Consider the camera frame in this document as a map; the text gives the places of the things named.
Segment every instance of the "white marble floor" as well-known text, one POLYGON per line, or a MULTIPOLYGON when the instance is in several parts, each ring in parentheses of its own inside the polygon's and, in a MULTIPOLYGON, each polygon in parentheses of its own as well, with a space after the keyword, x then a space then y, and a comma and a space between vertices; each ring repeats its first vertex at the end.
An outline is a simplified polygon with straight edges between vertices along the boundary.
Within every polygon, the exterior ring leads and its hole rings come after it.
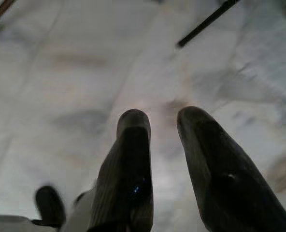
MULTIPOLYGON (((286 19, 243 0, 181 50, 214 0, 19 0, 0 21, 0 214, 38 218, 51 183, 67 210, 91 186, 127 109, 152 128, 153 231, 206 231, 175 118, 204 108, 272 186, 285 175, 286 19)), ((286 189, 277 193, 286 208, 286 189)))

